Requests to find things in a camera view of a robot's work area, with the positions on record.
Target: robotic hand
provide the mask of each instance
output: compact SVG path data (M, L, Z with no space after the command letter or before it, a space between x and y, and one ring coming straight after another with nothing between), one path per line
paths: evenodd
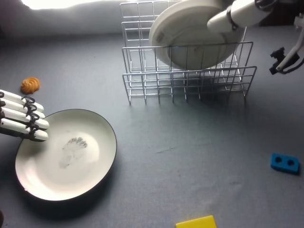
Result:
M232 5L214 17L212 17L207 27L214 32L233 32L238 27L245 28L252 26L262 19L267 17L273 10L274 6L279 0L236 0ZM286 71L300 58L297 51L304 45L304 15L300 14L295 17L294 25L301 28L301 33L296 45L290 50L287 56L284 55L284 48L274 51L270 56L277 59L277 61L269 69L271 74L281 73L287 74L304 64L304 59L295 67Z
M0 133L43 142L48 139L49 124L44 108L29 96L0 90Z

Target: metal wire rack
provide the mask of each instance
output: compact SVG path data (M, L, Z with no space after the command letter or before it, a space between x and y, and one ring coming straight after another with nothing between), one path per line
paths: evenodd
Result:
M240 92L246 98L253 81L256 66L248 66L253 42L210 44L201 46L150 47L149 31L155 19L162 11L180 0L161 0L145 2L128 2L120 5L122 13L122 30L125 47L122 49L126 73L123 83L131 104L132 97L160 97L170 95L172 101L177 95L183 95L188 101L192 95L203 99L206 95L224 94L227 101L230 94ZM187 57L189 48L201 48L202 59L204 49L217 46L233 45L234 52L223 62L207 69L188 70ZM173 48L185 49L185 68L176 69L157 58L157 49L166 48L169 56Z

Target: blue block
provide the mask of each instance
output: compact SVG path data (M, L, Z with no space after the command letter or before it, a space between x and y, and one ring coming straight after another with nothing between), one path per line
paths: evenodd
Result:
M299 174L300 171L300 164L297 158L278 153L272 154L270 166L275 170L295 175Z

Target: gray table surface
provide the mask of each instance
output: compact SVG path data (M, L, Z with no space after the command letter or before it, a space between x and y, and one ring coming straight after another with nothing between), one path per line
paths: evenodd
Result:
M304 177L270 168L274 152L304 162L304 67L285 76L268 71L274 62L269 54L289 50L297 37L293 27L249 29L249 64L258 69L246 105L240 100L228 107L198 99L173 104L169 97L147 105L134 99L129 106L120 34L2 44L1 89L20 94L24 78L38 77L42 86L33 96L46 115L92 110L110 122L118 140L96 203L81 215L57 219L22 196L14 170L20 139L1 135L3 226L173 228L214 215L218 228L303 227Z

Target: white plate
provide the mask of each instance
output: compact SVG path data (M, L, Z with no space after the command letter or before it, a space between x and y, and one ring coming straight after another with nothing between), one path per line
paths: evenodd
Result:
M67 200L97 185L110 170L117 141L100 115L70 109L45 118L45 142L23 140L16 157L17 177L26 191L44 200Z
M208 20L223 9L221 0L185 0L176 3L155 20L149 33L149 43L151 46L186 46L240 42L244 35L243 28L223 34L208 31ZM172 60L174 68L199 70L224 61L235 48L234 44L189 47L188 51L185 47L173 47L171 57L169 48L157 48L156 55L169 66Z

